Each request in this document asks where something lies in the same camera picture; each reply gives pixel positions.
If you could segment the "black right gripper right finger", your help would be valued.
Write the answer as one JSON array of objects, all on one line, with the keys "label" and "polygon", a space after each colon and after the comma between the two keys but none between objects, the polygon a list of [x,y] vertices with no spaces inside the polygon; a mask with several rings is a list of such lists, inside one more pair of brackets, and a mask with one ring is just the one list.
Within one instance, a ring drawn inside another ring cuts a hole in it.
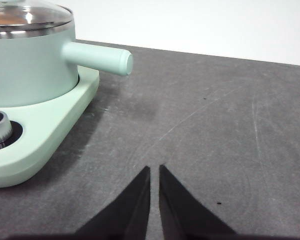
[{"label": "black right gripper right finger", "polygon": [[238,234],[159,166],[159,209],[166,240],[230,240]]}]

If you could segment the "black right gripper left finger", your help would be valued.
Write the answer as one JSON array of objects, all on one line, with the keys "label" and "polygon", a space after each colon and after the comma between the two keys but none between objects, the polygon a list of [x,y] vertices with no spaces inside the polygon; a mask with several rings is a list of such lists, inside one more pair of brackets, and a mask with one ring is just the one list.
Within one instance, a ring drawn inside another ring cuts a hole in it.
[{"label": "black right gripper left finger", "polygon": [[151,171],[145,166],[103,210],[80,227],[81,240],[144,240],[151,203]]}]

